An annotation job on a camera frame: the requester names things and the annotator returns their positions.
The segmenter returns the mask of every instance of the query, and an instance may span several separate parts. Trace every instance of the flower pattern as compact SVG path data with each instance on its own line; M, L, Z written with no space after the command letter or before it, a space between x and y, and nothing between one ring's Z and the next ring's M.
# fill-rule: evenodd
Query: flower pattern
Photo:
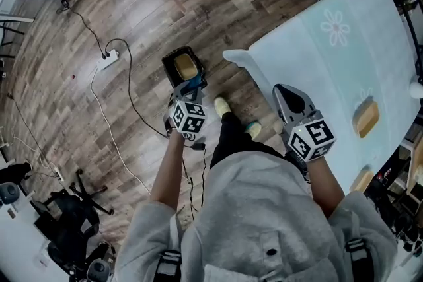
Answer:
M333 15L328 9L325 9L324 16L327 21L320 24L320 28L323 32L329 33L329 42L332 46L340 43L342 46L347 46L348 41L346 39L347 34L351 32L351 28L347 24L342 23L342 12L337 11Z
M360 101L356 102L356 105L354 106L354 109L357 110L360 105L367 100L370 96L373 96L373 89L370 87L367 92L362 88L360 91Z

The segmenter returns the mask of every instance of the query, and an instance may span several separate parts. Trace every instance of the floor outlet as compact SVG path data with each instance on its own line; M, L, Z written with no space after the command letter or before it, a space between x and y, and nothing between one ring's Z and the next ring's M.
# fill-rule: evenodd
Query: floor outlet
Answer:
M62 182L65 181L65 178L61 174L61 171L60 171L60 169L58 167L54 166L54 171L58 174L60 181L62 181Z
M115 49L109 51L110 57L107 57L106 60L100 59L97 63L98 70L101 71L110 65L112 65L115 61L119 60L119 52Z

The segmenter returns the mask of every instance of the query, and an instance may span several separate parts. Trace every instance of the gray hoodie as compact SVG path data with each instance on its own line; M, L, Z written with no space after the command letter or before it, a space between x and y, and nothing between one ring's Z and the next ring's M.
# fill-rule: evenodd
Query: gray hoodie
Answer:
M182 253L182 281L353 281L345 243L355 238L370 249L375 281L385 281L397 252L363 194L347 195L327 219L298 169L265 153L235 153L215 165L204 201L181 241L174 210L140 205L118 255L118 281L153 281L170 249Z

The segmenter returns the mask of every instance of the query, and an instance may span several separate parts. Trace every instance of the black chair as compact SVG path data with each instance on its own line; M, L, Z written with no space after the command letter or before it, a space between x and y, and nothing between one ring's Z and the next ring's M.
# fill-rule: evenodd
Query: black chair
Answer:
M5 31L14 32L14 33L20 34L22 36L25 35L25 33L21 32L20 30L15 30L13 28L5 26L5 24L7 24L8 22L15 22L15 20L0 20L0 47L11 45L13 43L12 41L3 42L4 37L5 37ZM0 57L6 57L6 58L9 58L9 59L15 58L13 55L6 55L6 54L0 54Z
M38 229L51 242L47 251L51 259L69 274L72 282L87 278L87 270L95 259L103 259L109 245L101 243L90 256L87 257L87 243L90 237L98 233L100 219L95 208L111 215L113 210L107 211L92 200L92 197L106 190L88 194L82 184L80 174L77 171L77 178L81 192L77 191L75 184L71 190L78 196L70 195L63 189L60 192L52 192L51 198L44 203L34 202L40 217L35 222ZM58 220L53 218L48 208L51 202L55 202L61 211Z

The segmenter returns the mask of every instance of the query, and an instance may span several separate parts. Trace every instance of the electrical cable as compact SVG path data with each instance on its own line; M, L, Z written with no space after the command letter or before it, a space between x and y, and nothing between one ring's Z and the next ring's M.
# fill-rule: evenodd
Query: electrical cable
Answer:
M103 118L104 118L104 120L105 120L105 121L106 121L106 123L107 123L108 130L109 130L109 132L110 132L110 136L112 137L113 144L114 144L114 146L116 147L116 150L117 150L117 152L118 152L118 155L119 155L119 157L120 157L120 160L122 161L122 164L124 164L124 167L125 167L125 169L128 171L128 173L130 173L130 174L131 174L131 175L132 175L132 176L133 176L136 180L138 180L138 181L139 181L139 183L140 183L141 185L143 185L143 187L145 188L145 190L147 190L148 194L151 194L150 190L147 188L147 186L144 184L144 182L142 182L142 180L141 180L140 178L138 178L138 176L136 176L133 172L131 172L131 171L130 171L130 169L126 166L126 163L125 163L125 161L123 160L123 158L122 158L122 156L121 156L121 154L120 154L119 147L118 147L118 145L116 144L116 142L115 142L115 140L114 140L114 138L113 138L113 133L112 133L112 128L111 128L111 126L110 126L110 123L108 122L108 120L107 120L106 116L104 115L103 107L101 106L100 100L98 99L97 95L96 95L96 94L94 93L94 91L93 91L93 81L94 81L94 77L95 77L95 75L97 74L97 71L98 71L98 69L95 69L95 72L94 72L93 78L91 79L91 83L90 83L91 93L94 95L95 99L96 99L96 100L97 100L97 102L98 102L98 105L100 106L101 114L103 115Z
M69 8L69 10L72 12L72 13L75 13L76 15L78 15L80 18L81 18L81 20L82 20L82 22L83 22L83 24L84 24L84 26L85 26L85 28L86 29L88 29L93 35L94 35L94 37L95 37L95 39L96 39L96 41L97 41L97 44L98 44L98 48L100 49L100 52L101 52L101 55L102 55L102 58L103 59L106 59L106 56L107 55L109 55L109 53L108 53L108 51L107 51L107 47L112 43L112 42L115 42L115 41L119 41L119 42L123 42L124 44L125 44L125 46L126 46L126 48L127 48L127 50L128 50L128 53L129 53L129 55L130 55L130 67L129 67L129 72L128 72L128 96L129 96L129 99L130 99L130 102L131 102L131 105L132 105L132 108L134 109L134 111L136 112L136 114L139 116L139 118L141 119L141 121L148 127L148 128L150 128L151 130L153 130L156 134L158 134L158 135L160 135L160 136L162 136L162 137L164 137L165 139L168 139L169 140L169 138L167 137L167 135L165 135L164 133L161 133L159 130L157 130L157 129L155 129L152 125L150 125L145 119L144 119L144 117L138 112L138 110L137 110L137 108L135 107L135 104L134 104L134 101L133 101L133 99L132 99L132 96L131 96L131 73L132 73L132 53L131 53L131 49L130 49L130 46L129 46L129 44L128 44L128 42L125 40L125 39L121 39L121 38L114 38L114 39L111 39L109 42L107 42L107 44L106 44L106 47L104 48L104 51L102 50L102 48L101 48L101 44L100 44L100 40L98 39L98 36L95 34L95 32L91 29L91 28L89 28L89 26L87 25L87 23L85 22L85 20L84 20L84 18L83 18L83 16L80 14L80 13L78 13L78 12L76 12L76 11L74 11L72 8L71 8L71 6L67 6L68 8ZM104 111L103 111L103 109L102 109L102 106L101 106L101 103L100 103L100 100L98 99L98 97L96 96L96 94L94 93L94 91L93 91L93 81L94 81L94 77L95 77L95 75L96 75L96 72L98 71L98 69L95 69L95 73L94 73L94 75L93 75L93 78L91 79L91 84L90 84L90 89L91 89L91 92L92 92L92 94L94 95L94 97L96 98L96 101L98 102L98 105L100 106L100 110L101 110L101 112L102 112L102 115L103 115L103 118L104 118L104 120L106 121L106 123L107 123L107 125L108 125L108 128L109 128L109 132L110 132L110 136L112 137L112 140L113 140L113 143L114 143L114 146L116 147L116 150L117 150L117 152L118 152L118 154L119 154L119 157L120 157L120 160L122 161L122 163L123 163L123 165L124 165L124 167L125 167L125 169L134 177L134 178L136 178L142 185L143 185L143 187L149 192L149 194L150 194L150 191L148 190L148 188L147 188L147 186L135 175L135 174L133 174L130 170L129 170L129 168L126 166L126 164L125 164L125 162L124 162L124 160L123 160L123 158L122 158L122 156L120 155L120 151L119 151L119 148L118 148L118 146L117 146L117 144L116 144L116 142L115 142L115 140L114 140L114 138L113 138L113 134L112 134L112 129L111 129L111 126L110 126L110 124L109 124L109 122L108 122L108 120L107 120L107 117L105 116L105 114L104 114ZM194 141L195 140L195 135L194 135L194 137L189 137L188 138L188 140L189 141ZM200 144L193 144L193 145L191 145L191 146L187 146L187 145L184 145L184 147L186 147L186 148L191 148L191 149L193 149L193 150L195 150L195 151L198 151L198 150L204 150L204 153L203 153L203 160L204 160L204 168L203 168L203 174L202 174L202 179L203 179L203 182L202 182L202 187L203 187L203 192L202 192L202 206L203 206L203 200L204 200L204 172L205 172L205 170L206 170L206 159L205 159L205 155L206 155L206 146L203 144L203 143L200 143ZM185 167L185 163L184 163L184 160L183 160L183 158L182 158L182 164L183 164L183 167L184 167L184 173L185 173L185 176L183 176L182 175L182 177L184 178L184 179L186 179L186 181L188 182L188 184L190 184L190 186L191 186L191 188L190 188L190 207L191 207L191 215L192 215L192 219L194 219L194 213L193 213L193 209L198 213L198 210L194 207L194 204L192 203L192 192L193 192L193 190L194 190L194 181L192 180L192 177L191 176L189 176L188 175L188 172L186 171L186 167Z
M126 46L126 49L128 50L128 53L129 53L129 55L130 55L130 69L129 69L129 72L128 72L128 96L129 96L129 98L130 98L130 102L131 102L131 105L132 105L132 108L134 109L134 111L136 112L136 114L139 116L139 118L141 119L141 121L148 127L148 128L150 128L150 129L152 129L154 132L156 132L157 134L159 134L159 135L161 135L162 137L164 137L165 139L167 139L167 140L169 140L169 138L167 137L167 135L165 135L164 133L161 133L160 131L158 131L157 129L155 129L152 125L150 125L145 119L144 119L144 117L138 112L138 110L137 110L137 108L135 107L135 104L134 104L134 101L132 100L132 95L131 95L131 73L132 73L132 53L131 53L131 49L130 49L130 46L129 46L129 44L128 44L128 42L125 40L125 39L121 39L121 38L114 38L114 39L111 39L107 44L106 44L106 47L105 47L105 49L104 49L104 51L106 52L106 54L108 54L108 51L107 51L107 47L112 43L112 42L114 42L114 41L120 41L120 42L123 42L124 44L125 44L125 46ZM194 138L191 138L191 139L188 139L189 141L193 141L193 140L195 140L195 135L194 135ZM187 146L187 145L184 145L184 147L186 147L186 148L191 148L191 149L194 149L193 148L193 146Z
M87 23L85 22L85 19L84 19L84 17L80 14L80 13L78 13L77 11L74 11L73 9L72 9L72 7L70 6L70 5L68 5L67 6L67 8L72 12L72 13L75 13L76 15L78 15L80 18L81 18L81 20L82 20L82 23L84 24L84 26L85 26L85 28L88 30L88 31L90 31L91 33L93 33L93 35L94 35L94 37L95 37L95 40L97 41L97 44L98 44L98 48L100 49L100 51L101 51L101 56L102 56L102 58L103 59L106 59L106 56L105 56L105 54L103 53L103 50L102 50L102 48L101 48L101 44L100 44L100 39L98 39L98 36L95 34L95 32L87 25Z
M203 207L203 202L204 202L204 173L206 172L206 149L204 149L204 153L203 153L203 161L204 161L204 167L203 167L203 174L201 175L202 177L202 192L201 192L201 206Z
M43 153L43 151L42 151L42 149L41 149L41 147L40 147L40 144L38 143L38 141L37 141L37 139L35 138L35 136L34 136L34 134L32 133L32 131L31 131L31 129L29 128L29 126L28 126L28 124L26 123L26 121L25 121L25 119L24 119L24 117L23 117L23 115L22 115L22 112L20 111L20 108L19 108L19 106L18 106L18 103L16 102L16 100L15 100L15 98L13 97L13 95L12 94L10 94L10 93L8 93L7 94L7 97L9 98L9 99L11 99L14 103L15 103L15 106L16 106L16 108L17 108L17 110L18 110L18 113L19 113L19 116L20 116L20 118L21 118L21 120L22 120L22 122L24 123L24 125L26 126L26 128L27 128L27 130L29 131L29 134L31 135L31 137L33 138L33 140L35 141L35 144L37 145L37 147L38 147L38 150L39 151L37 151L36 149L33 149L32 147L30 147L29 145L27 145L22 139L19 139L18 137L15 137L15 133L14 133L14 131L13 131L13 129L11 129L11 133L12 133L12 138L13 138L13 141L12 141L12 143L10 144L10 145L12 145L14 142L15 142L15 140L18 140L18 141L20 141L23 145L25 145L25 146L27 146L31 151L33 151L33 152L35 152L35 153L38 153L38 160L40 161L40 164L41 164L41 166L43 167L43 168L45 168L45 169L50 169L50 171L53 173L53 175L54 176L51 176L51 177L53 177L53 178L57 178L58 179L58 182L59 182L59 185L61 185L62 186L62 188L63 189L65 189L65 186L60 182L60 177L59 177L59 175L52 169L52 166L53 166L53 168L57 168L57 166L54 164L54 163L52 163L52 162L49 162L48 160L47 160L47 157L46 157L46 155ZM43 164L43 162L42 162L42 159L41 159L41 155L44 157L44 160L46 161L46 163L48 163L48 165L47 166L44 166L44 164ZM46 173L42 173L42 172L36 172L37 174L39 174L40 175L40 179L41 179L41 175L45 175L45 176L49 176L48 174L46 174Z
M188 183L190 184L190 208L191 208L191 216L192 216L192 219L194 220L194 213L193 213L193 209L198 213L198 210L194 207L194 203L192 202L192 191L194 190L194 182L192 181L192 177L191 176L189 176L188 175L188 172L187 172L187 170L186 170L186 167L185 167L185 162L184 162L184 158L182 158L182 165L183 165L183 167L184 167L184 171L185 171L185 176L187 177L187 178L189 178L189 181L188 181Z

